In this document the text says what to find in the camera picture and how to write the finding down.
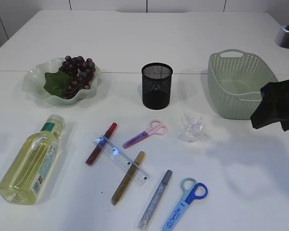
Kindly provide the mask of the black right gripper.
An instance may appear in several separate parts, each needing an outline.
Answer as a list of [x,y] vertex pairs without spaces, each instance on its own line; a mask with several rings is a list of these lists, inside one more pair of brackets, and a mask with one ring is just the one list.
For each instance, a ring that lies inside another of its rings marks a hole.
[[251,115],[254,129],[279,122],[283,131],[289,130],[289,79],[269,82],[261,88],[262,101]]

